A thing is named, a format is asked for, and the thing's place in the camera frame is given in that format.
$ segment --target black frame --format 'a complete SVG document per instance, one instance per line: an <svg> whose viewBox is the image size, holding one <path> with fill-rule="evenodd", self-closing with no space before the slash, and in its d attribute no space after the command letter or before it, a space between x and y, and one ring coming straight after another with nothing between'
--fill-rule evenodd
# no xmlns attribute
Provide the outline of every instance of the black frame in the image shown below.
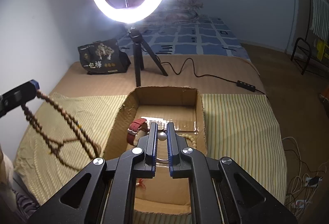
<svg viewBox="0 0 329 224"><path fill-rule="evenodd" d="M292 55L291 55L291 58L290 60L291 61L295 61L296 64L302 69L302 72L301 74L304 75L304 73L307 71L307 72L310 72L310 73L313 73L315 75L318 75L320 77L323 77L323 78L328 78L329 77L329 73L323 69L321 69L320 67L318 66L315 66L315 65L310 65L314 68L314 70L316 71L319 71L318 73L316 71L312 71L312 70L307 70L307 67L310 63L310 60L315 60L316 62L321 63L320 60L318 60L317 58L315 58L314 56L312 56L312 47L311 45L307 42L307 37L308 37L308 32L309 32L309 29L310 29L310 15L311 15L311 8L312 8L312 0L310 0L310 7L309 7L309 19L308 19L308 24L307 24L307 31L306 31L306 35L305 35L305 39L302 38L302 37L298 37L296 39L296 42L295 42L295 46L293 48L293 51L292 51ZM304 47L302 46L299 46L298 45L298 42L299 41L303 41L307 46L308 46L308 49L305 49ZM303 60L300 60L300 59L297 59L295 58L295 52L296 52L296 49L300 49L302 51L302 53L307 56L307 60L306 61L303 61Z"/></svg>
<svg viewBox="0 0 329 224"><path fill-rule="evenodd" d="M136 178L155 176L157 139L158 125L153 122L137 148L119 158L90 162L28 224L133 224ZM295 216L231 158L208 158L188 147L172 122L167 124L167 146L168 172L172 178L189 179L192 223L297 224Z"/></svg>

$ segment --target striped sheet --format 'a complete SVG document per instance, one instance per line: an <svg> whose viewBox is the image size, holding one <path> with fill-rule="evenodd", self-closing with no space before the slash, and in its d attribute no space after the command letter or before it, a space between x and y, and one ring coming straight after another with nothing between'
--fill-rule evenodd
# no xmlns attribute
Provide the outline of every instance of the striped sheet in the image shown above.
<svg viewBox="0 0 329 224"><path fill-rule="evenodd" d="M265 95L203 94L208 156L233 158L281 203L287 164L279 123Z"/></svg>
<svg viewBox="0 0 329 224"><path fill-rule="evenodd" d="M66 98L54 93L51 97L79 120L87 134L103 151L117 111L126 95ZM75 137L60 113L49 104L43 103L36 117L43 125L42 130L50 138L62 140ZM64 145L60 155L67 163L77 167L84 167L90 162L78 141ZM76 171L61 165L54 155L49 154L41 136L30 126L19 145L15 171L21 175L24 184L41 205L76 174Z"/></svg>
<svg viewBox="0 0 329 224"><path fill-rule="evenodd" d="M90 136L105 148L122 96L66 98L55 93L57 100L76 116ZM208 156L219 159L231 156L280 202L286 193L287 167L281 143L279 124L264 95L203 94L202 95ZM73 132L53 108L42 104L37 118L44 130L57 139L73 136ZM63 149L66 160L89 162L80 145L71 152ZM15 170L37 200L43 204L75 174L48 154L45 143L28 128L17 152ZM134 212L134 224L189 224L191 215L164 215Z"/></svg>

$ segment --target metal screw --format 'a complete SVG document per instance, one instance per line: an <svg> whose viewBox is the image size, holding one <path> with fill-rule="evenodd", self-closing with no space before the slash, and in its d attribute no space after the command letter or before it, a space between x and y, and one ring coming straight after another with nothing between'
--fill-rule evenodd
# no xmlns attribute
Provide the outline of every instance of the metal screw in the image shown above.
<svg viewBox="0 0 329 224"><path fill-rule="evenodd" d="M143 151L143 149L139 148L139 147L132 149L133 154L136 154L136 155L141 154L142 151Z"/></svg>
<svg viewBox="0 0 329 224"><path fill-rule="evenodd" d="M232 163L232 159L229 157L223 157L222 158L222 163L225 165L229 165L230 163Z"/></svg>
<svg viewBox="0 0 329 224"><path fill-rule="evenodd" d="M190 154L190 153L193 152L193 149L190 148L190 147L185 147L182 151L183 151L183 153L185 153L185 154Z"/></svg>
<svg viewBox="0 0 329 224"><path fill-rule="evenodd" d="M104 162L103 158L97 157L93 160L94 165L101 165Z"/></svg>

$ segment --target red watch strap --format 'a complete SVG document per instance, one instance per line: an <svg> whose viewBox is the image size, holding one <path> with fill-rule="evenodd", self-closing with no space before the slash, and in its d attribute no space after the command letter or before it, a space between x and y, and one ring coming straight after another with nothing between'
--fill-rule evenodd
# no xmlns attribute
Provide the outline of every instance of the red watch strap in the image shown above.
<svg viewBox="0 0 329 224"><path fill-rule="evenodd" d="M137 132L139 128L143 125L143 123L146 121L147 120L145 118L136 119L130 124L129 129L134 132Z"/></svg>
<svg viewBox="0 0 329 224"><path fill-rule="evenodd" d="M146 121L147 120L145 118L139 118L139 119L134 120L130 124L129 130L131 130L133 132L138 132L139 130L144 130L145 132L147 132L147 124L145 123ZM130 145L134 145L134 139L135 139L135 135L128 132L127 142Z"/></svg>

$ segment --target red string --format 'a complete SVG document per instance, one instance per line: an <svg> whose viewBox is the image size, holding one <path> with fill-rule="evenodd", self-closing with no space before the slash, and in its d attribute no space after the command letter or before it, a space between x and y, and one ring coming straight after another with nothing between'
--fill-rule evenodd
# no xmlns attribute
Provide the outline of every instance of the red string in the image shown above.
<svg viewBox="0 0 329 224"><path fill-rule="evenodd" d="M146 187L145 187L145 184L143 183L143 179L139 179L136 185L137 185L137 187L138 187L138 186L141 186L143 189L146 188Z"/></svg>

